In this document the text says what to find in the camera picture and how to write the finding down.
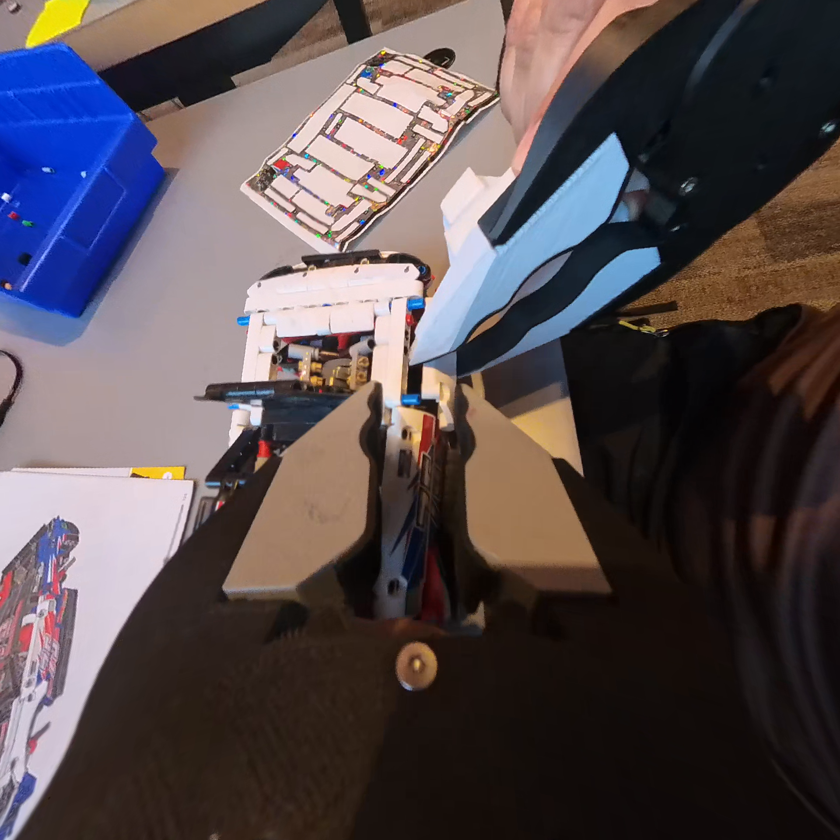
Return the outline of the blue plastic bin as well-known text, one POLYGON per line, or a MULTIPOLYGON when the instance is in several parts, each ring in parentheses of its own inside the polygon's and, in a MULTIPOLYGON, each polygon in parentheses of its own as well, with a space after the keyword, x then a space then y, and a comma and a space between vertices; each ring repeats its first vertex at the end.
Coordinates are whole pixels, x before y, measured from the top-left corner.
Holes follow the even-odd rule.
POLYGON ((2 299, 82 315, 164 180, 156 143, 70 47, 2 53, 2 299))

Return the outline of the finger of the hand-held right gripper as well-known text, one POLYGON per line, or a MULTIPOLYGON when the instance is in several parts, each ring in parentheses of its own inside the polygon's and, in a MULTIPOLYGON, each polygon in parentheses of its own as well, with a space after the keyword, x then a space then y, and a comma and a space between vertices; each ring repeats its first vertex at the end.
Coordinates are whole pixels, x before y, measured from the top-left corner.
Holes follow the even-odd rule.
POLYGON ((537 268, 607 223, 628 173, 627 157, 612 133, 505 244, 488 249, 469 236, 465 246, 479 258, 472 266, 463 257, 451 259, 416 328, 411 363, 456 351, 476 326, 508 305, 537 268))
POLYGON ((581 326, 659 266, 657 246, 657 237, 639 222, 599 227, 539 288, 457 350, 457 375, 483 371, 581 326))

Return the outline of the toy brick race car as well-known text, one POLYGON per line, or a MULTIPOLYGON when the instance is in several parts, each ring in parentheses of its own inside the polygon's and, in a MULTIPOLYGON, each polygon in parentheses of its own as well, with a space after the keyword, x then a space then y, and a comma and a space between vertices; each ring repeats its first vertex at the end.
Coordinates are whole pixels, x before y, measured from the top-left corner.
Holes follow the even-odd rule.
POLYGON ((412 255, 368 250, 314 255, 280 266, 248 289, 237 380, 194 395, 229 414, 227 447, 207 472, 214 508, 235 525, 229 564, 247 535, 280 459, 370 383, 382 388, 381 568, 363 616, 459 624, 463 604, 447 506, 457 486, 455 378, 412 364, 410 346, 426 311, 429 266, 412 255))

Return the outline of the open instruction booklet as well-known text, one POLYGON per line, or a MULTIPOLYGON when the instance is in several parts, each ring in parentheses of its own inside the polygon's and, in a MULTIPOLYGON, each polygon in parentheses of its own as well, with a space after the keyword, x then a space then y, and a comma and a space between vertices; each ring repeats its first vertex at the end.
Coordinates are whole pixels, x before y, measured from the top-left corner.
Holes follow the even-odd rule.
POLYGON ((170 469, 2 472, 2 838, 46 793, 116 637, 181 543, 193 493, 170 469))

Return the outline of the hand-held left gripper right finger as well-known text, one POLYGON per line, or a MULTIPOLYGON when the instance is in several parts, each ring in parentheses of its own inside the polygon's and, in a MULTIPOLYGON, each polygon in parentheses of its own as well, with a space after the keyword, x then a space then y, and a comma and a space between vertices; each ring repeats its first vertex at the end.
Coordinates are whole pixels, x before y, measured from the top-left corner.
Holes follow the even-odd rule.
POLYGON ((468 385, 454 420, 466 541, 488 570, 539 593, 611 594, 549 452, 468 385))

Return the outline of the person's right hand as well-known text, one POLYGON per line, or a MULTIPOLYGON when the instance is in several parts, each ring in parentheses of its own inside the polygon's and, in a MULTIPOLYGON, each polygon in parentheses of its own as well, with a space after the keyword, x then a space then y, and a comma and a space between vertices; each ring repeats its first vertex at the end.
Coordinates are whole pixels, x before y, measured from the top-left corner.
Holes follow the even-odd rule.
POLYGON ((518 174, 555 92, 612 21, 652 1, 515 1, 506 24, 497 87, 517 149, 518 174))

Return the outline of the holographic sticker sheet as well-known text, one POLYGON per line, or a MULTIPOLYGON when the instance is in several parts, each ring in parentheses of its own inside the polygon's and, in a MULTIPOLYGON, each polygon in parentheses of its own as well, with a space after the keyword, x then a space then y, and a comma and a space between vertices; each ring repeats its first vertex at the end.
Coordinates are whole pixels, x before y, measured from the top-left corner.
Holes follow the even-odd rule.
POLYGON ((495 88, 431 59, 381 49, 240 191, 315 253, 344 253, 498 99, 495 88))

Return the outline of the person's torso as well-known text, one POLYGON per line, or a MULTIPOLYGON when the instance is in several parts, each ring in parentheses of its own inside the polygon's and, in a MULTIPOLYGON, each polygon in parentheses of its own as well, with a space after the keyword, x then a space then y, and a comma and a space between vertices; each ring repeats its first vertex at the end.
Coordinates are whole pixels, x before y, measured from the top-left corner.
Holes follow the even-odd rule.
POLYGON ((561 342, 584 476, 704 593, 773 761, 838 827, 838 306, 561 342))

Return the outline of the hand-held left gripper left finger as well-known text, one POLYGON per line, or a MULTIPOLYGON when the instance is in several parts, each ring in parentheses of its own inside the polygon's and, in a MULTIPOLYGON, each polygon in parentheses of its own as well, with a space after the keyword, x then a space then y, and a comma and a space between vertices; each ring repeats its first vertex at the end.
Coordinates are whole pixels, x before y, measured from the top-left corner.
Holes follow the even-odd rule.
POLYGON ((370 383, 286 450, 227 574, 229 599, 373 603, 382 408, 370 383))

